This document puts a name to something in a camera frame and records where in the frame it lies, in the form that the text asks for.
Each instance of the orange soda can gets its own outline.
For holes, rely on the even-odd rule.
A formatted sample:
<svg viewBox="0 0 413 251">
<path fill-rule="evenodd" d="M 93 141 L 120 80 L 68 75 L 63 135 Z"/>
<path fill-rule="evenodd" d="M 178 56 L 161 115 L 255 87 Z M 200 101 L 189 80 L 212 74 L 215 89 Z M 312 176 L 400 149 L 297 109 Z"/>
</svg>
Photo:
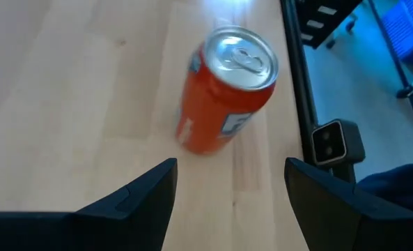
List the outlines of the orange soda can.
<svg viewBox="0 0 413 251">
<path fill-rule="evenodd" d="M 238 26 L 214 30 L 192 55 L 177 140 L 197 154 L 223 148 L 268 101 L 278 73 L 260 36 Z"/>
</svg>

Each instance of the pull tab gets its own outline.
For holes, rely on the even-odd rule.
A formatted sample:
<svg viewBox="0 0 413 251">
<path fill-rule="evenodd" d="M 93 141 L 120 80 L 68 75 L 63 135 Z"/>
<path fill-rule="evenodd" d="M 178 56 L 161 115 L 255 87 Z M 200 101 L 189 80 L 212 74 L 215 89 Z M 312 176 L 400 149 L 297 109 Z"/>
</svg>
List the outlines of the pull tab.
<svg viewBox="0 0 413 251">
<path fill-rule="evenodd" d="M 252 56 L 244 48 L 235 48 L 231 53 L 231 59 L 239 65 L 252 73 L 261 73 L 264 70 L 262 59 L 258 56 Z"/>
</svg>

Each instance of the can lid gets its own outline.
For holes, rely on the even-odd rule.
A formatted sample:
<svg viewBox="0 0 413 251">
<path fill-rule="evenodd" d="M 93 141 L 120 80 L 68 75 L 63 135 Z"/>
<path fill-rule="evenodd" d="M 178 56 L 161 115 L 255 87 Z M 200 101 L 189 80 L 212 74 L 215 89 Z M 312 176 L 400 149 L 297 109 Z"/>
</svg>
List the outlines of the can lid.
<svg viewBox="0 0 413 251">
<path fill-rule="evenodd" d="M 206 39 L 203 52 L 211 72 L 225 83 L 246 91 L 274 83 L 279 65 L 270 46 L 239 26 L 223 26 Z"/>
</svg>

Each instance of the light wood surface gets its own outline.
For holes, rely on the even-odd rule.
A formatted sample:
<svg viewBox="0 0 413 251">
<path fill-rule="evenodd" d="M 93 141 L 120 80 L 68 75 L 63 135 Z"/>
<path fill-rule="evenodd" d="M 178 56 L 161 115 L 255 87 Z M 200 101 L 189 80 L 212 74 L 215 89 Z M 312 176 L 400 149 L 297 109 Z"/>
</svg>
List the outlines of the light wood surface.
<svg viewBox="0 0 413 251">
<path fill-rule="evenodd" d="M 301 157 L 278 0 L 0 0 L 0 210 L 73 211 L 168 157 L 164 250 L 306 250 L 283 180 Z M 189 55 L 240 24 L 279 57 L 267 105 L 223 150 L 174 140 Z"/>
</svg>

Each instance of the can rim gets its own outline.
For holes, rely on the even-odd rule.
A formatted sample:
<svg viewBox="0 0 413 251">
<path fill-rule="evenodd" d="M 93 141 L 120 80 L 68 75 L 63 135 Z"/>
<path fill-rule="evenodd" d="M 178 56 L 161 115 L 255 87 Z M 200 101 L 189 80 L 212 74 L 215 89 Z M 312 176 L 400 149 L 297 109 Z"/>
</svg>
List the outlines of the can rim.
<svg viewBox="0 0 413 251">
<path fill-rule="evenodd" d="M 210 60 L 208 60 L 206 53 L 210 42 L 217 37 L 220 34 L 229 32 L 229 31 L 243 31 L 243 34 L 247 35 L 248 37 L 252 37 L 263 49 L 265 52 L 267 52 L 267 55 L 269 56 L 270 63 L 272 64 L 272 69 L 270 71 L 270 77 L 268 77 L 262 84 L 256 85 L 256 86 L 242 86 L 238 84 L 232 84 L 229 81 L 223 79 L 223 77 L 218 76 L 213 70 L 211 70 L 212 66 L 210 65 Z M 266 89 L 273 85 L 276 82 L 277 77 L 279 76 L 279 62 L 277 59 L 276 54 L 274 53 L 273 49 L 268 45 L 268 43 L 261 38 L 257 33 L 250 31 L 244 27 L 238 26 L 238 25 L 226 25 L 226 26 L 221 26 L 217 29 L 215 29 L 211 34 L 209 34 L 205 42 L 203 44 L 202 48 L 202 54 L 205 60 L 206 66 L 210 69 L 210 72 L 219 80 L 221 80 L 223 83 L 225 83 L 228 86 L 231 86 L 233 88 L 243 90 L 243 91 L 259 91 L 262 89 Z"/>
</svg>

